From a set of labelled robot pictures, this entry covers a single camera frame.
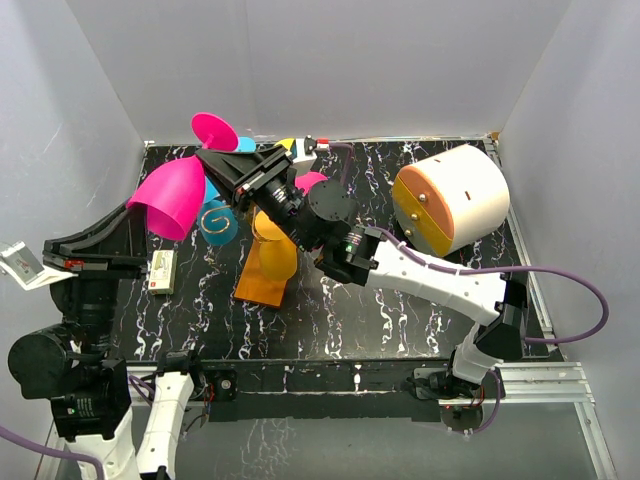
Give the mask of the teal wine glass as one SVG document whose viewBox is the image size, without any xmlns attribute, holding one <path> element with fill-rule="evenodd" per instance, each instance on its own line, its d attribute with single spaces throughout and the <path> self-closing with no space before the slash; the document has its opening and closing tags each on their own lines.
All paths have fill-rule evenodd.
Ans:
<svg viewBox="0 0 640 480">
<path fill-rule="evenodd" d="M 256 142 L 247 136 L 241 136 L 238 138 L 238 145 L 236 147 L 236 152 L 241 153 L 250 153 L 256 150 Z"/>
</svg>

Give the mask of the blue wine glass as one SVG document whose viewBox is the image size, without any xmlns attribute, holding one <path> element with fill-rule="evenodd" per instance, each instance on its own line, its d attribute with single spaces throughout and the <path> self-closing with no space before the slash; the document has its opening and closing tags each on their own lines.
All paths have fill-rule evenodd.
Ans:
<svg viewBox="0 0 640 480">
<path fill-rule="evenodd" d="M 238 222 L 231 208 L 209 179 L 205 180 L 205 196 L 197 225 L 204 240 L 213 246 L 229 244 L 238 231 Z"/>
</svg>

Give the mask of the yellow wine glass back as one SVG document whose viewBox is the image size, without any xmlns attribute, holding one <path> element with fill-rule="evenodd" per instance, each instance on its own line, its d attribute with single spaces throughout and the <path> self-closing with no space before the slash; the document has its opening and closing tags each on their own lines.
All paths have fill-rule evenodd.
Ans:
<svg viewBox="0 0 640 480">
<path fill-rule="evenodd" d="M 276 146 L 281 146 L 287 151 L 293 151 L 296 146 L 296 140 L 294 138 L 281 139 L 275 143 Z"/>
</svg>

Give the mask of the yellow wine glass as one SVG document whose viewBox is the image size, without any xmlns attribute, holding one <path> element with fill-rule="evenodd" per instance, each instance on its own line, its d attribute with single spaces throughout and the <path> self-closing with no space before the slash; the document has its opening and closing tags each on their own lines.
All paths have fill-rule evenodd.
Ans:
<svg viewBox="0 0 640 480">
<path fill-rule="evenodd" d="M 268 217 L 258 211 L 252 230 L 258 242 L 258 259 L 262 273 L 273 281 L 287 281 L 297 271 L 297 247 Z"/>
<path fill-rule="evenodd" d="M 287 151 L 293 151 L 296 146 L 296 140 L 294 138 L 281 139 L 275 143 L 276 146 L 281 146 Z"/>
</svg>

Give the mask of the pink wine glass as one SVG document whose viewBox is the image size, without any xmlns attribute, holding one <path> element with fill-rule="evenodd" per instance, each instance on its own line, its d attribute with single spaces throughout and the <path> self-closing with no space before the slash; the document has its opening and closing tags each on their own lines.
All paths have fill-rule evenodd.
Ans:
<svg viewBox="0 0 640 480">
<path fill-rule="evenodd" d="M 309 171 L 304 175 L 297 176 L 294 184 L 295 187 L 300 189 L 304 195 L 307 195 L 314 185 L 326 180 L 327 177 L 322 173 Z"/>
<path fill-rule="evenodd" d="M 233 127 L 214 114 L 195 114 L 191 127 L 206 149 L 233 152 L 238 147 L 239 137 Z M 206 191 L 214 189 L 199 158 L 191 155 L 154 169 L 126 202 L 126 207 L 143 208 L 146 227 L 151 233 L 182 241 L 206 202 Z"/>
</svg>

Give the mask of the yellow wine glass front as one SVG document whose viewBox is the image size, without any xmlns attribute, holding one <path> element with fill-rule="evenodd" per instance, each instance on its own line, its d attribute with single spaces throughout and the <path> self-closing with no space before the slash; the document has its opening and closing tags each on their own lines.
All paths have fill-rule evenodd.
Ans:
<svg viewBox="0 0 640 480">
<path fill-rule="evenodd" d="M 252 230 L 258 242 L 258 259 L 262 273 L 273 281 L 287 281 L 297 271 L 297 247 L 268 217 L 258 211 Z"/>
</svg>

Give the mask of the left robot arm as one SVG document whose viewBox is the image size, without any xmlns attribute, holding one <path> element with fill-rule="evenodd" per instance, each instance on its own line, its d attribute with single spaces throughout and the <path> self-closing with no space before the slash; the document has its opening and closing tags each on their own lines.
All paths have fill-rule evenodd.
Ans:
<svg viewBox="0 0 640 480">
<path fill-rule="evenodd" d="M 46 399 L 63 451 L 85 479 L 173 479 L 189 399 L 207 376 L 193 350 L 163 354 L 141 445 L 132 438 L 130 375 L 109 355 L 121 281 L 147 271 L 147 210 L 121 204 L 94 225 L 47 240 L 37 259 L 22 242 L 1 248 L 1 269 L 24 290 L 46 286 L 59 323 L 15 341 L 8 367 L 26 399 Z"/>
</svg>

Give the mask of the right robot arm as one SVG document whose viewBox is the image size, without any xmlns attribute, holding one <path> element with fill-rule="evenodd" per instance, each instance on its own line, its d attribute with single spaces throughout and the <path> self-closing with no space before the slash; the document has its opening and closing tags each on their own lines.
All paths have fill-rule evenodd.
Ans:
<svg viewBox="0 0 640 480">
<path fill-rule="evenodd" d="M 335 179 L 303 191 L 282 146 L 252 153 L 201 148 L 204 173 L 230 206 L 257 207 L 314 265 L 342 284 L 397 290 L 453 309 L 474 325 L 454 348 L 446 370 L 411 377 L 429 399 L 473 397 L 485 376 L 524 354 L 528 275 L 515 268 L 469 269 L 417 252 L 390 232 L 357 222 L 357 202 Z"/>
</svg>

